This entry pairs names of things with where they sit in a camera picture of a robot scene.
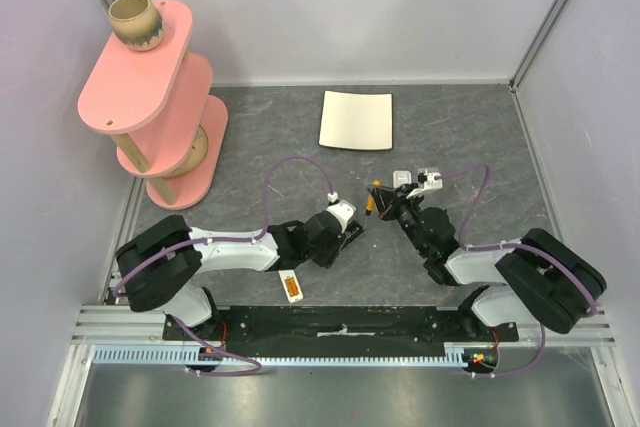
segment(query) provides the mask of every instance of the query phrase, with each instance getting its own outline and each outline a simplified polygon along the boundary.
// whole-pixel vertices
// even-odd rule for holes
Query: pink shelf tier
[[[227,108],[224,103],[219,98],[210,95],[207,98],[204,115],[200,121],[200,125],[207,133],[209,140],[207,156],[192,171],[178,177],[165,179],[169,188],[176,194],[177,200],[175,204],[167,204],[155,189],[147,183],[147,194],[149,194],[151,200],[163,209],[181,210],[191,207],[206,195],[213,180],[213,171],[218,162],[227,120]]]
[[[140,173],[118,149],[118,160],[125,170],[138,177],[159,177],[178,167],[189,155],[204,111],[213,71],[207,59],[189,54],[182,62],[171,95],[160,115],[129,135],[151,163]]]
[[[111,34],[78,99],[78,113],[93,130],[125,134],[163,109],[191,37],[193,17],[175,0],[155,0],[164,38],[148,52],[134,52]]]

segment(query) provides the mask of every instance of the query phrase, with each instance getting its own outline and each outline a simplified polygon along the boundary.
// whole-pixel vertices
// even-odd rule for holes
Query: black base
[[[466,316],[436,307],[248,307],[220,309],[227,324],[227,348],[245,356],[262,357],[415,357],[441,356],[444,342],[493,342],[492,329],[469,332]],[[351,333],[329,335],[347,327]],[[498,327],[501,342],[516,342],[515,326]],[[220,340],[220,329],[201,325],[195,333]],[[169,320],[164,340],[189,340]]]

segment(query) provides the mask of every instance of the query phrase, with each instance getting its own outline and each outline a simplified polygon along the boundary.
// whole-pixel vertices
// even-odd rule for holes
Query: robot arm
[[[213,232],[187,226],[181,215],[171,215],[138,235],[116,252],[124,277],[163,249],[179,242],[207,239],[161,257],[136,275],[126,287],[134,312],[161,309],[189,327],[215,316],[211,294],[191,281],[196,274],[225,269],[258,272],[291,270],[307,260],[330,268],[336,257],[362,233],[349,202],[330,199],[329,206],[307,222],[271,225],[261,231]],[[234,241],[233,239],[251,239]]]
[[[435,282],[450,286],[485,284],[468,299],[475,322],[495,327],[537,321],[555,332],[569,332],[589,308],[584,295],[566,275],[531,252],[514,247],[482,252],[460,248],[447,212],[435,207],[420,208],[425,193],[442,187],[437,178],[433,169],[423,169],[418,183],[409,179],[409,183],[395,188],[371,186],[369,192],[379,217],[400,224],[425,259],[424,267]],[[505,243],[517,244],[558,260],[594,299],[606,290],[607,284],[596,269],[545,230],[531,229],[522,238]]]

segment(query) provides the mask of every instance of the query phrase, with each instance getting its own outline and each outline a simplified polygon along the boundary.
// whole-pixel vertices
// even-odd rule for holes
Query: white paper sheet
[[[393,147],[391,94],[324,93],[320,145],[355,150]]]

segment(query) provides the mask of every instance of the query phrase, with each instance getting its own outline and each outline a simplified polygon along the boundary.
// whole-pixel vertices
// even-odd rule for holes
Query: white wall
[[[640,395],[640,0],[572,0],[521,89],[566,240],[609,283],[602,304]]]
[[[508,79],[552,0],[182,0],[216,83]]]
[[[97,0],[2,0],[0,424],[43,425],[95,302],[127,175],[76,100],[109,27]]]

